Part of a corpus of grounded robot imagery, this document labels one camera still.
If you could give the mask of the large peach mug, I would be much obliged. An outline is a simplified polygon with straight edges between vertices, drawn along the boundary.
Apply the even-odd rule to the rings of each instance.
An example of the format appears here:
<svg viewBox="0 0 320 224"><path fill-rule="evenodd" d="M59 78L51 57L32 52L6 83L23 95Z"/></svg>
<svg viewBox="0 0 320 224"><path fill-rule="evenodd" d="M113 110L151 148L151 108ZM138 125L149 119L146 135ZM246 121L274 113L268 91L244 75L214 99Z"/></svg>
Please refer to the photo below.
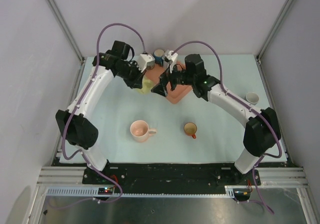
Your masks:
<svg viewBox="0 0 320 224"><path fill-rule="evenodd" d="M157 129L150 128L143 120L134 121L130 126L130 133L136 142L142 143L157 133Z"/></svg>

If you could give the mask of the small orange mug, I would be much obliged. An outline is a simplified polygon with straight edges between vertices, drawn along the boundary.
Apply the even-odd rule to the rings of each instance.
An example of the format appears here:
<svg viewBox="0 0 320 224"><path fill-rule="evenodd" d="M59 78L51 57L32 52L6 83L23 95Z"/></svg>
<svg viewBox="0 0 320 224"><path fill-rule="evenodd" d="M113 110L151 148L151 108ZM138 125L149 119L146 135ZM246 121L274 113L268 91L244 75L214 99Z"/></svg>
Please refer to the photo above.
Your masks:
<svg viewBox="0 0 320 224"><path fill-rule="evenodd" d="M184 130L184 133L187 135L187 136L190 136L192 137L193 139L196 138L196 132L197 132L197 126L195 123L193 122L188 122L184 125L183 127L183 130Z"/></svg>

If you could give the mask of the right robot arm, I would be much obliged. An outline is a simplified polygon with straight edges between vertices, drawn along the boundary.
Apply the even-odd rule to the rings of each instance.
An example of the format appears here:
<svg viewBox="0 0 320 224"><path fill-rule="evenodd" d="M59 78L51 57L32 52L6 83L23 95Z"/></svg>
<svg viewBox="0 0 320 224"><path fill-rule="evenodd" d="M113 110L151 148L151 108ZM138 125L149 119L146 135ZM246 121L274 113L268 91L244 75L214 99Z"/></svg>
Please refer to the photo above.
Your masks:
<svg viewBox="0 0 320 224"><path fill-rule="evenodd" d="M187 55L185 68L178 70L178 56L172 51L162 56L164 72L151 90L161 96L168 95L167 85L175 90L177 85L187 85L197 98L210 102L232 115L245 128L244 149L234 162L232 181L238 185L249 179L249 171L256 167L267 150L280 145L281 132L276 112L268 107L260 109L226 89L221 79L208 75L199 54Z"/></svg>

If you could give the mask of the grey-blue patterned mug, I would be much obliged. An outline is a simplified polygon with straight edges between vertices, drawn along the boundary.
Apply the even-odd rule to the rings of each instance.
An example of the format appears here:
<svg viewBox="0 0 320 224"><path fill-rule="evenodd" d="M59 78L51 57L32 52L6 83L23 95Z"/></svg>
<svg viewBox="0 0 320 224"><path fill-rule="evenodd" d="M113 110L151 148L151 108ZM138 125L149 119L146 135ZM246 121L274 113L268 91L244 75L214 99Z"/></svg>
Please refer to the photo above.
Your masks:
<svg viewBox="0 0 320 224"><path fill-rule="evenodd" d="M254 92L248 92L245 95L245 99L248 103L252 104L252 105L257 105L258 102L260 101L260 97L254 93Z"/></svg>

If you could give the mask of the yellow faceted mug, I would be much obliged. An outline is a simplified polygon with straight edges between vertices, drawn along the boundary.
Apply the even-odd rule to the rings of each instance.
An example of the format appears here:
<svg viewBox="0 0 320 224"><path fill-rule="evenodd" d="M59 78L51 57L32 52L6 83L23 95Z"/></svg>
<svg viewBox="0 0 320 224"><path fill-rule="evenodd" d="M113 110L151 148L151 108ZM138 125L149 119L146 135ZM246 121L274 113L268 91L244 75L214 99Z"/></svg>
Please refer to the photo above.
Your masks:
<svg viewBox="0 0 320 224"><path fill-rule="evenodd" d="M148 79L146 76L142 79L142 88L138 89L136 88L135 91L137 91L140 94L147 94L151 91L151 89L155 86L155 83Z"/></svg>

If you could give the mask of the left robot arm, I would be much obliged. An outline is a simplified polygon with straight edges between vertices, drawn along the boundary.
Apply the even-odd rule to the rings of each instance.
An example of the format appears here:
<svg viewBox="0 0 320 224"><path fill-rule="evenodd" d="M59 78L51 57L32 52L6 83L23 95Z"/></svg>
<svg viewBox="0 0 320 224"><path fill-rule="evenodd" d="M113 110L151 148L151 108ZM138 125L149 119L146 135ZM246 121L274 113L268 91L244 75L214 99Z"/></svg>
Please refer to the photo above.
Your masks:
<svg viewBox="0 0 320 224"><path fill-rule="evenodd" d="M110 180L111 172L105 168L108 161L98 144L99 131L90 118L102 93L116 76L131 89L142 88L147 63L154 59L147 53L129 59L129 53L133 52L130 45L115 41L112 49L98 53L80 93L65 111L58 110L55 115L62 142L77 147L76 153L81 153L87 165L95 169L93 177L101 184Z"/></svg>

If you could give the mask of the dark blue mug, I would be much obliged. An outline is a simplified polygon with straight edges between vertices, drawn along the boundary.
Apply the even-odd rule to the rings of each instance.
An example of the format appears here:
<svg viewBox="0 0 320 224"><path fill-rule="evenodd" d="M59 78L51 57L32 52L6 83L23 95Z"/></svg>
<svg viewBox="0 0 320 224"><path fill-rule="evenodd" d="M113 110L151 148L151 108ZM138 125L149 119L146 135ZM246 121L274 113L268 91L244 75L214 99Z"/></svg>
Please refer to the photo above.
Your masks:
<svg viewBox="0 0 320 224"><path fill-rule="evenodd" d="M163 66L163 55L164 55L165 51L163 49L156 49L153 52L153 56L155 59L155 63L159 66Z"/></svg>

